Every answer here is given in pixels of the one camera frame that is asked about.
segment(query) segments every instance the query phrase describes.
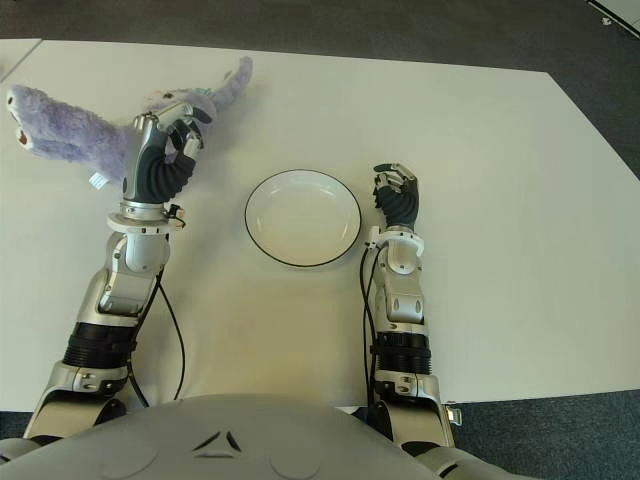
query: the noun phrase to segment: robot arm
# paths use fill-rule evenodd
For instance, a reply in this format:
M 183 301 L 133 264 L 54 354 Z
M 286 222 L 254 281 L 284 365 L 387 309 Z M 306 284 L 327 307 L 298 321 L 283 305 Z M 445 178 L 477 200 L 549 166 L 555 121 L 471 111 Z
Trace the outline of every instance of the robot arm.
M 438 379 L 431 374 L 431 351 L 424 296 L 420 287 L 423 240 L 414 232 L 418 180 L 399 164 L 375 167 L 376 207 L 386 228 L 373 227 L 369 248 L 377 248 L 373 323 L 377 358 L 373 389 L 376 428 L 415 455 L 436 446 L 452 447 L 449 418 L 459 412 L 440 402 Z
M 27 426 L 24 438 L 46 443 L 124 414 L 114 395 L 126 384 L 136 336 L 153 301 L 154 283 L 169 260 L 168 235 L 181 230 L 181 210 L 169 201 L 186 185 L 202 141 L 194 118 L 210 118 L 187 103 L 133 121 L 120 211 L 105 266 L 87 288 L 62 361 Z M 178 153 L 165 162 L 171 139 Z

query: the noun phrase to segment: fuzzy fur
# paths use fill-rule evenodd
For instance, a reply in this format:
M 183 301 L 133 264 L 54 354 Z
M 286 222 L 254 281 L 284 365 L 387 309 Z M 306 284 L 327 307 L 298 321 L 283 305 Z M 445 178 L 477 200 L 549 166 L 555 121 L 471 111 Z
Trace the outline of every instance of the fuzzy fur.
M 197 122 L 203 137 L 215 124 L 218 113 L 231 104 L 246 87 L 252 74 L 250 58 L 240 59 L 240 66 L 228 75 L 218 90 L 181 89 L 155 92 L 145 99 L 143 111 L 157 111 L 177 102 L 198 107 L 213 119 L 210 124 Z M 20 145 L 36 155 L 82 163 L 111 182 L 122 181 L 127 162 L 130 127 L 115 125 L 80 107 L 50 98 L 46 93 L 16 85 L 7 93 L 7 108 L 18 122 L 16 137 Z M 168 161 L 175 156 L 168 150 Z

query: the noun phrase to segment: white plate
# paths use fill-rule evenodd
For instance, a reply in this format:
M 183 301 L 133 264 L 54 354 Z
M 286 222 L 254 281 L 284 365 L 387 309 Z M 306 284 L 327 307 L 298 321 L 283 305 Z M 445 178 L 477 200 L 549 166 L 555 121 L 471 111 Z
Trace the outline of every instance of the white plate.
M 335 178 L 312 170 L 289 170 L 264 180 L 249 196 L 244 219 L 260 250 L 297 267 L 335 260 L 360 232 L 353 194 Z

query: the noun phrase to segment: plate rim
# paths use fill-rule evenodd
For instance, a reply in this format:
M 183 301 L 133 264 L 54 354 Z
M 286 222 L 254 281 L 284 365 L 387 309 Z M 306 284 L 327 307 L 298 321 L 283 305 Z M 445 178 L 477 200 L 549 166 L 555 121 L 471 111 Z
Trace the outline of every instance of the plate rim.
M 356 232 L 355 237 L 353 238 L 353 241 L 349 244 L 349 246 L 347 248 L 344 249 L 343 252 L 341 252 L 338 256 L 333 257 L 330 260 L 327 260 L 326 262 L 321 262 L 321 263 L 314 263 L 314 264 L 308 264 L 308 265 L 299 265 L 297 263 L 290 263 L 287 262 L 285 260 L 282 260 L 280 258 L 274 257 L 273 255 L 271 255 L 269 252 L 267 252 L 264 248 L 262 248 L 260 246 L 260 244 L 256 241 L 255 238 L 253 238 L 253 235 L 251 235 L 251 230 L 249 230 L 249 224 L 247 222 L 247 209 L 249 208 L 249 201 L 251 200 L 251 197 L 253 197 L 253 194 L 256 192 L 256 190 L 258 188 L 260 188 L 260 185 L 262 185 L 263 183 L 265 183 L 268 180 L 271 180 L 273 177 L 276 177 L 278 175 L 282 175 L 283 173 L 289 173 L 289 172 L 312 172 L 312 173 L 317 173 L 320 175 L 324 175 L 325 177 L 329 177 L 332 180 L 335 180 L 336 182 L 338 182 L 340 185 L 342 185 L 347 192 L 349 192 L 349 195 L 351 195 L 351 198 L 353 198 L 353 201 L 356 204 L 356 208 L 358 209 L 358 231 Z M 334 262 L 337 259 L 339 259 L 340 257 L 342 257 L 345 253 L 347 253 L 349 250 L 351 250 L 351 247 L 353 247 L 356 243 L 356 241 L 358 240 L 358 237 L 360 236 L 360 231 L 362 230 L 362 211 L 360 210 L 360 204 L 358 203 L 358 199 L 356 198 L 356 196 L 353 194 L 353 192 L 351 191 L 351 189 L 349 187 L 347 187 L 343 182 L 341 182 L 340 180 L 338 180 L 336 177 L 334 177 L 333 175 L 329 175 L 328 173 L 324 173 L 321 172 L 319 170 L 312 170 L 310 168 L 291 168 L 289 170 L 282 170 L 281 172 L 277 172 L 274 173 L 273 175 L 268 176 L 267 178 L 265 178 L 264 180 L 262 180 L 258 185 L 256 185 L 253 190 L 251 190 L 251 193 L 249 194 L 249 196 L 247 197 L 247 201 L 245 202 L 244 205 L 244 227 L 247 230 L 247 233 L 249 234 L 249 237 L 251 238 L 251 241 L 253 241 L 254 245 L 256 247 L 258 247 L 258 249 L 264 253 L 265 255 L 269 256 L 270 258 L 274 259 L 277 262 L 280 262 L 284 265 L 289 265 L 291 267 L 300 267 L 300 268 L 310 268 L 310 267 L 319 267 L 321 265 L 326 265 L 328 263 Z

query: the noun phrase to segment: gray floor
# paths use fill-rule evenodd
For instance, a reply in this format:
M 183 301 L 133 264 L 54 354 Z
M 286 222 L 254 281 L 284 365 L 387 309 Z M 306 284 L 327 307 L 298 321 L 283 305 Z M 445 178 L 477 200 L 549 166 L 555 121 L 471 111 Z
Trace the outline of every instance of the gray floor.
M 640 42 L 601 18 L 581 0 L 0 0 L 0 37 L 546 71 L 640 177 Z M 462 410 L 458 445 L 511 471 L 639 478 L 640 391 Z M 0 413 L 0 438 L 19 434 L 26 419 Z

